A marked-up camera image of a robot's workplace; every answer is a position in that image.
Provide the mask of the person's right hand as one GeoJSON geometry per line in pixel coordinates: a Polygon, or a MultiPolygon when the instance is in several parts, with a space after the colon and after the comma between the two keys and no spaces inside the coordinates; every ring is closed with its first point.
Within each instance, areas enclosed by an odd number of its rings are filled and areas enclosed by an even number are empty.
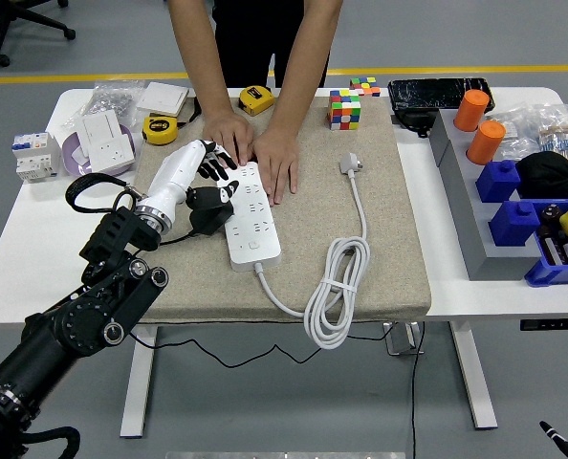
{"type": "Polygon", "coordinates": [[[204,138],[223,146],[232,159],[245,165],[251,158],[254,138],[249,122],[231,109],[204,114],[204,138]]]}

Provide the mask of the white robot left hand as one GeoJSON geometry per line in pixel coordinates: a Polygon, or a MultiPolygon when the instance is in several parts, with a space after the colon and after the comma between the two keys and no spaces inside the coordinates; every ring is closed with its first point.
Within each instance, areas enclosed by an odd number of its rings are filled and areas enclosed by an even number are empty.
{"type": "Polygon", "coordinates": [[[138,202],[136,214],[158,233],[166,234],[175,222],[175,208],[187,198],[195,175],[226,180],[229,176],[224,164],[232,170],[237,168],[222,145],[204,140],[186,144],[164,159],[147,195],[138,202]]]}

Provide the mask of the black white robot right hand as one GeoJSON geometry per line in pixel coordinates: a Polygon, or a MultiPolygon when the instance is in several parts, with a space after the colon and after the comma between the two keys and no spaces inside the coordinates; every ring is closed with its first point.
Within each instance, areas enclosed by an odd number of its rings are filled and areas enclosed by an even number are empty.
{"type": "Polygon", "coordinates": [[[557,448],[560,450],[560,452],[566,457],[568,458],[568,440],[565,439],[562,435],[560,435],[552,426],[550,426],[547,422],[545,421],[540,421],[539,422],[540,427],[542,428],[542,430],[545,432],[545,434],[547,435],[548,438],[550,438],[555,445],[557,446],[557,448]]]}

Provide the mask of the person's left hand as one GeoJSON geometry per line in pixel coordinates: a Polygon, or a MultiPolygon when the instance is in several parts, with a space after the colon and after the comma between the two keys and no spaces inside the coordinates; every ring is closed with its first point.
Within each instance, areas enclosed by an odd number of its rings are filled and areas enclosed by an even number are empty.
{"type": "Polygon", "coordinates": [[[282,202],[286,186],[297,193],[300,149],[296,134],[268,127],[252,143],[252,151],[271,207],[282,202]]]}

